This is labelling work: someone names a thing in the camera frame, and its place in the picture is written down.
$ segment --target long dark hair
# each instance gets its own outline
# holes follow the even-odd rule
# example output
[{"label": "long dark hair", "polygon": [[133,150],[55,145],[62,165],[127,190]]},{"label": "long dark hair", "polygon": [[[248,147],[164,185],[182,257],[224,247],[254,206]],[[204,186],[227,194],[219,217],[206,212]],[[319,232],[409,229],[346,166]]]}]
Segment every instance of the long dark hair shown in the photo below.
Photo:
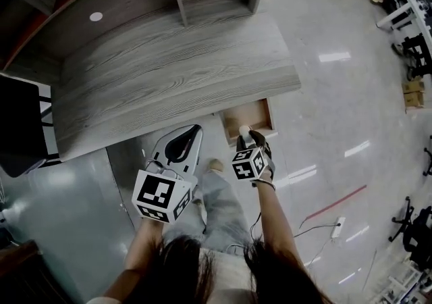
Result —
[{"label": "long dark hair", "polygon": [[206,303],[213,290],[213,258],[200,257],[200,243],[188,236],[154,245],[146,274],[125,301],[135,303]]},{"label": "long dark hair", "polygon": [[275,250],[255,240],[245,248],[244,260],[252,272],[255,303],[331,304],[287,249]]}]

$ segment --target floor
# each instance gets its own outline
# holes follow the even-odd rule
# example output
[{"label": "floor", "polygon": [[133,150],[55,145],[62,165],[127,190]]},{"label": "floor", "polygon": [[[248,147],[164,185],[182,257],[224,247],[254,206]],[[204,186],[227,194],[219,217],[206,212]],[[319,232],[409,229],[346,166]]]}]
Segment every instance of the floor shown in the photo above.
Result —
[{"label": "floor", "polygon": [[[432,124],[427,116],[405,114],[404,68],[390,49],[390,34],[375,26],[384,16],[378,7],[368,0],[265,1],[302,82],[300,91],[271,100],[279,132],[269,140],[277,194],[294,233],[346,218],[335,241],[330,241],[331,228],[319,228],[296,243],[312,277],[332,299],[364,303],[376,289],[374,282],[401,254],[400,243],[390,245],[387,238],[405,196],[412,195],[418,207],[432,201],[430,183],[422,176]],[[205,129],[198,171],[211,157],[228,164],[233,150],[219,118],[194,122]],[[168,131],[131,141],[138,149],[134,157]],[[115,160],[119,152],[108,149],[114,173],[122,168]],[[1,174],[13,235],[36,239],[77,302],[100,293],[119,272],[138,221],[126,196],[133,180],[117,181],[123,204],[109,170],[106,152],[98,151],[25,179]],[[227,178],[254,222],[256,192],[238,184],[229,171]]]}]

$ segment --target glossy white floor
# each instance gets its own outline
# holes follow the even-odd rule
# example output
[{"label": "glossy white floor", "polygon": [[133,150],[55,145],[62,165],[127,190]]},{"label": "glossy white floor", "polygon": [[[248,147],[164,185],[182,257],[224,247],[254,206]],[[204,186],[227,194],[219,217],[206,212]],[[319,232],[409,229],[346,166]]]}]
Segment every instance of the glossy white floor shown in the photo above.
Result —
[{"label": "glossy white floor", "polygon": [[[387,238],[396,229],[391,218],[404,209],[405,196],[416,196],[418,208],[427,203],[422,172],[429,135],[423,118],[405,114],[404,68],[390,49],[391,36],[375,26],[385,15],[379,7],[369,0],[265,1],[302,82],[300,91],[272,100],[279,131],[270,140],[278,195],[294,233],[346,217],[338,239],[330,241],[331,228],[320,228],[296,243],[304,263],[314,259],[310,272],[332,299],[361,303],[377,272],[384,274],[391,265]],[[211,116],[197,122],[204,126],[205,141],[218,140],[217,149],[203,146],[203,157],[221,157],[228,165],[232,153],[220,146],[226,144],[220,122]],[[236,182],[232,171],[227,177],[253,223],[257,194]],[[364,186],[299,230],[307,216]],[[400,251],[400,240],[391,249]]]}]

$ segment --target glove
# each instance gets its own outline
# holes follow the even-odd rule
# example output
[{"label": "glove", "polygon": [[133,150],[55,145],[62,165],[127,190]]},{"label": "glove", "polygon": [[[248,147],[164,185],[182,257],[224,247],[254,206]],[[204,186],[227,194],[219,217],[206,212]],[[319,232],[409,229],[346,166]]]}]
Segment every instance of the glove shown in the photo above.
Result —
[{"label": "glove", "polygon": [[[252,137],[257,147],[261,148],[261,152],[263,153],[264,158],[267,160],[267,163],[269,164],[266,170],[270,171],[271,173],[270,177],[271,179],[273,179],[276,171],[276,166],[273,160],[271,159],[271,150],[270,150],[269,143],[266,141],[265,137],[257,131],[251,130],[249,131],[249,135]],[[246,147],[246,143],[244,142],[243,137],[239,136],[237,138],[236,151],[239,152],[247,149],[248,147]]]}]

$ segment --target cardboard box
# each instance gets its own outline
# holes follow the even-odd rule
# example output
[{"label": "cardboard box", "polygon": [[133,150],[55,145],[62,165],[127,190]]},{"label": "cardboard box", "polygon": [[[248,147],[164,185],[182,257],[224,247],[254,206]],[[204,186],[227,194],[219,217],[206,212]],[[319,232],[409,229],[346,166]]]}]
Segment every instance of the cardboard box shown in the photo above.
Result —
[{"label": "cardboard box", "polygon": [[414,81],[414,82],[408,82],[404,83],[402,85],[402,90],[404,91],[404,94],[408,93],[414,93],[416,91],[425,92],[425,83],[421,81]]},{"label": "cardboard box", "polygon": [[423,101],[423,93],[418,91],[404,94],[405,107],[422,107],[425,103]]}]

